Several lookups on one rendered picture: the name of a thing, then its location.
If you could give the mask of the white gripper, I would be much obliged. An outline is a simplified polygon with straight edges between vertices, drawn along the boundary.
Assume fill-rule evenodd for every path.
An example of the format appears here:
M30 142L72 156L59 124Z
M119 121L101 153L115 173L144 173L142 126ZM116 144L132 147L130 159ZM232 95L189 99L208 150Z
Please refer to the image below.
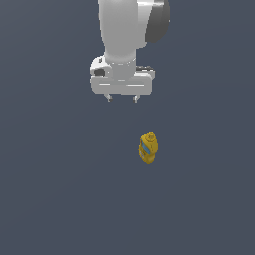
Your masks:
M95 94L104 94L108 102L111 94L135 95L138 102L141 95L150 95L155 69L138 66L136 60L126 63L107 63L105 56L95 57L90 66L90 83Z

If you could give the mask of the yellow mustard bottle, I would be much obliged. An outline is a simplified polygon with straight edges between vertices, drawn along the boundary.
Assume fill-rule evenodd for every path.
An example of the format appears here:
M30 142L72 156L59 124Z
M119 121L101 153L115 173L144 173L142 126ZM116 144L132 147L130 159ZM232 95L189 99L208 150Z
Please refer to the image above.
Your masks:
M158 141L154 132L149 132L141 137L138 151L145 163L152 164L154 162L158 152Z

